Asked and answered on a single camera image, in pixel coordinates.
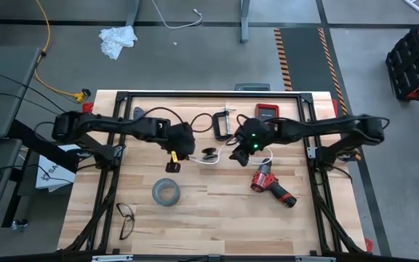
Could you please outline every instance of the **eyeglasses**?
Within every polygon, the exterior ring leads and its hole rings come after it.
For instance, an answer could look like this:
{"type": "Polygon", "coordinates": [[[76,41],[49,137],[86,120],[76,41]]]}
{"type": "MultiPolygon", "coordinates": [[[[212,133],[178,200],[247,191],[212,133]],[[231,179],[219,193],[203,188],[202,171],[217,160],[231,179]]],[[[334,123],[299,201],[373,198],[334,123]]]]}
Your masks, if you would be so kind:
{"type": "Polygon", "coordinates": [[[132,231],[134,230],[135,226],[135,217],[128,205],[124,203],[117,203],[116,208],[121,213],[121,216],[124,218],[124,223],[122,224],[121,235],[119,236],[119,240],[124,240],[130,236],[132,231]]]}

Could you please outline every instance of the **wooden tabletop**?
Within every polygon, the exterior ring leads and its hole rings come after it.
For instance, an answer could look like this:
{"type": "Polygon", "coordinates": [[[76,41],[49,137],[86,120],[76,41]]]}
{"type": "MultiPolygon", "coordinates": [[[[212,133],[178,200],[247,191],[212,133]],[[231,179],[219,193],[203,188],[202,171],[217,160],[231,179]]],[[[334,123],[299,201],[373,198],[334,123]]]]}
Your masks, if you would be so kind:
{"type": "MultiPolygon", "coordinates": [[[[316,117],[335,117],[328,92],[313,92],[316,117]]],[[[93,112],[112,115],[116,91],[100,90],[93,112]]],[[[224,106],[236,108],[230,114],[231,131],[238,124],[237,114],[253,116],[256,103],[280,107],[280,116],[299,120],[297,104],[290,99],[266,98],[134,98],[132,107],[145,111],[164,106],[190,122],[197,114],[214,114],[224,106]]],[[[170,112],[158,110],[149,116],[177,118],[170,112]]],[[[193,128],[203,130],[210,125],[210,118],[196,120],[193,128]]],[[[100,143],[106,143],[108,134],[91,132],[100,143]]],[[[194,133],[195,156],[207,147],[219,148],[222,143],[214,139],[213,131],[194,133]]],[[[325,135],[322,143],[328,146],[340,139],[339,135],[325,135]]],[[[274,199],[270,192],[257,193],[250,188],[257,165],[241,167],[228,159],[233,147],[222,150],[221,160],[215,165],[181,162],[179,173],[164,171],[169,155],[157,144],[137,141],[127,136],[127,148],[119,176],[116,202],[129,205],[135,213],[135,229],[126,240],[119,240],[123,218],[117,210],[108,242],[108,250],[120,248],[121,253],[157,255],[308,255],[310,250],[320,253],[318,232],[313,209],[308,171],[303,143],[270,145],[274,153],[272,171],[279,183],[297,197],[297,204],[289,209],[274,199]],[[151,196],[153,184],[161,178],[171,178],[180,187],[179,202],[173,207],[162,207],[151,196]]],[[[257,152],[251,162],[261,162],[269,152],[257,152]]],[[[90,164],[91,159],[82,162],[90,164]]],[[[336,163],[347,170],[344,163],[336,163]]],[[[66,247],[80,233],[92,215],[100,171],[94,168],[77,173],[71,199],[60,236],[59,248],[66,247]]],[[[350,179],[340,172],[329,172],[330,188],[339,222],[355,243],[365,248],[362,227],[356,208],[350,179]]],[[[100,235],[102,224],[98,226],[100,235]]],[[[328,242],[332,247],[330,226],[324,224],[328,242]]]]}

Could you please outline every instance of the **yellow extension cord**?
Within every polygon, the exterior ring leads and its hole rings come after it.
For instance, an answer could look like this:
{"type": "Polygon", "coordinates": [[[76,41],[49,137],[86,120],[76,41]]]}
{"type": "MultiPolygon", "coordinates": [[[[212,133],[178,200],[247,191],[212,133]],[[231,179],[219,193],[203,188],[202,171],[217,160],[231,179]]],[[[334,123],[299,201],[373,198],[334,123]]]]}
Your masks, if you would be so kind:
{"type": "MultiPolygon", "coordinates": [[[[51,41],[51,28],[49,26],[49,21],[48,21],[48,17],[47,17],[47,13],[44,11],[43,6],[40,4],[39,0],[35,0],[36,3],[38,4],[38,6],[40,7],[41,12],[43,13],[44,19],[47,22],[47,30],[48,30],[48,38],[47,38],[47,43],[44,45],[43,48],[43,53],[46,54],[47,50],[48,50],[48,46],[49,46],[49,42],[51,41]]],[[[43,55],[40,55],[38,57],[38,60],[36,61],[37,65],[40,64],[41,59],[43,58],[43,55]]],[[[84,90],[82,90],[82,92],[80,93],[69,93],[66,91],[62,91],[62,90],[57,90],[54,87],[48,85],[47,83],[45,83],[43,80],[41,80],[40,76],[38,75],[38,71],[35,68],[35,71],[33,72],[34,75],[34,79],[36,79],[40,84],[44,85],[46,88],[48,88],[49,90],[59,94],[59,95],[64,95],[64,96],[69,96],[75,99],[74,102],[76,103],[83,103],[85,102],[85,100],[88,99],[89,97],[89,91],[87,90],[87,92],[85,92],[84,90]]]]}

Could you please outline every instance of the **striped floor tape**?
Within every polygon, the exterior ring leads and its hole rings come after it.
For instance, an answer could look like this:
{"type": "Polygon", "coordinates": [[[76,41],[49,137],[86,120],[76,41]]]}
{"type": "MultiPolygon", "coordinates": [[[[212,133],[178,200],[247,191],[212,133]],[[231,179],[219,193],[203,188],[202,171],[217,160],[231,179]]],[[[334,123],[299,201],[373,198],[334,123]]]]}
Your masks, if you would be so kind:
{"type": "Polygon", "coordinates": [[[282,78],[284,80],[285,91],[292,91],[292,82],[290,81],[289,67],[284,52],[284,44],[282,43],[281,31],[274,29],[274,38],[276,39],[277,54],[279,55],[279,63],[281,64],[282,78]]]}
{"type": "MultiPolygon", "coordinates": [[[[323,45],[324,54],[326,55],[327,65],[329,66],[329,70],[331,72],[332,81],[334,82],[335,91],[337,92],[338,97],[339,97],[340,108],[342,109],[343,115],[346,116],[348,115],[346,102],[343,99],[342,90],[340,90],[339,80],[338,80],[337,75],[335,74],[334,65],[332,64],[332,58],[331,58],[331,54],[329,53],[329,48],[327,48],[327,42],[326,42],[326,38],[324,37],[323,28],[318,28],[318,33],[319,33],[319,38],[321,39],[321,43],[323,45]]],[[[362,160],[362,156],[360,155],[359,150],[356,150],[355,159],[362,160]]]]}

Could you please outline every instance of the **red clip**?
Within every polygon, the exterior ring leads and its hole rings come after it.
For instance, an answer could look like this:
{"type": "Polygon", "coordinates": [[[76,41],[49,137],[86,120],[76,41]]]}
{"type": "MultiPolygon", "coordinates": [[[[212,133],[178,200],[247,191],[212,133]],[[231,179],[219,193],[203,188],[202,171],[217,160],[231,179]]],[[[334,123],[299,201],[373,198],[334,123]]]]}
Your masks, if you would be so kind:
{"type": "Polygon", "coordinates": [[[335,117],[338,117],[338,101],[336,99],[332,99],[332,105],[334,106],[335,117]]]}
{"type": "Polygon", "coordinates": [[[93,103],[84,103],[83,105],[81,105],[81,111],[83,113],[92,113],[93,103]]]}
{"type": "Polygon", "coordinates": [[[365,237],[364,238],[364,243],[367,246],[367,252],[372,253],[372,246],[373,246],[372,240],[365,237]]]}

